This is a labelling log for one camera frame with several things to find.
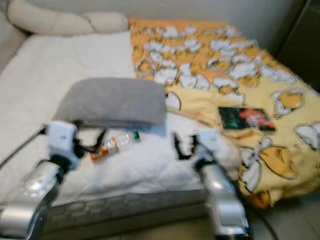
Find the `black cable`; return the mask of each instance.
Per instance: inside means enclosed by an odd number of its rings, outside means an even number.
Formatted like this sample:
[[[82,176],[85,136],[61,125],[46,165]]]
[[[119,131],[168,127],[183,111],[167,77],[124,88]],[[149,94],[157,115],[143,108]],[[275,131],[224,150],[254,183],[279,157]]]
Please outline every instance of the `black cable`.
[[[276,231],[271,226],[271,224],[268,222],[268,220],[261,214],[261,212],[248,200],[244,197],[246,203],[249,205],[249,207],[254,211],[254,213],[262,220],[265,227],[268,229],[271,237],[273,240],[280,240]]]
[[[46,126],[42,127],[40,130],[37,130],[33,135],[31,135],[27,140],[25,140],[20,146],[18,146],[9,156],[7,156],[0,163],[0,171],[1,169],[12,159],[17,153],[19,153],[25,146],[27,146],[30,142],[32,142],[37,136],[43,135],[46,133]]]

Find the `white bedsheet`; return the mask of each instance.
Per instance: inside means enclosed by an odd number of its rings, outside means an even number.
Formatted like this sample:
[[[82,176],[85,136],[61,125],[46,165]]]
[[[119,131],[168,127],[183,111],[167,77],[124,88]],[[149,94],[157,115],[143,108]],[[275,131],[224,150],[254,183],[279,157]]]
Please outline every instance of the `white bedsheet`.
[[[51,120],[73,83],[90,77],[135,78],[131,53],[129,32],[28,39],[0,75],[0,159]],[[98,164],[85,157],[79,169],[66,177],[55,204],[201,188],[191,164],[176,160],[170,136],[176,131],[187,140],[199,128],[203,126],[194,120],[168,113],[166,129],[143,132],[141,143]],[[86,142],[95,133],[82,132],[81,137]],[[0,171],[0,203],[46,156],[46,138],[40,136]]]

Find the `bottle cap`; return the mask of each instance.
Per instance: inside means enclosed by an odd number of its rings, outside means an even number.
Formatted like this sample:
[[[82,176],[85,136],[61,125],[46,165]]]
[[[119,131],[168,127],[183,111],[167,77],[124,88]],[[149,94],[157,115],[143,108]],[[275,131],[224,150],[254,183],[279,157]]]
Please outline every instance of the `bottle cap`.
[[[139,140],[139,139],[140,139],[140,134],[139,134],[139,132],[134,131],[132,134],[133,134],[134,140]]]

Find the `floor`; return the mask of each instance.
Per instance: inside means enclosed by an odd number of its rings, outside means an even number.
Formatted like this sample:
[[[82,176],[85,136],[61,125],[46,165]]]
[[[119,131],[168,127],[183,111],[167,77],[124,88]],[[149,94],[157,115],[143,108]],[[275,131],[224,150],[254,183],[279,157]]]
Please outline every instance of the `floor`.
[[[99,240],[210,240],[206,217],[180,221]]]
[[[283,200],[263,212],[280,240],[320,240],[320,191]],[[248,218],[255,240],[271,240],[261,220],[251,211]],[[97,240],[211,240],[207,217],[123,233]]]

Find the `book cover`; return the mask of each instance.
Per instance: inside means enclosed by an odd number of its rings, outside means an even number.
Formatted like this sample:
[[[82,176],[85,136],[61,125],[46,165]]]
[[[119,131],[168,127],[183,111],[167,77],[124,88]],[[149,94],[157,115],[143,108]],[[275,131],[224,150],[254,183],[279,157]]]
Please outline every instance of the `book cover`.
[[[257,128],[267,132],[276,131],[276,126],[261,108],[219,107],[219,113],[225,130]]]

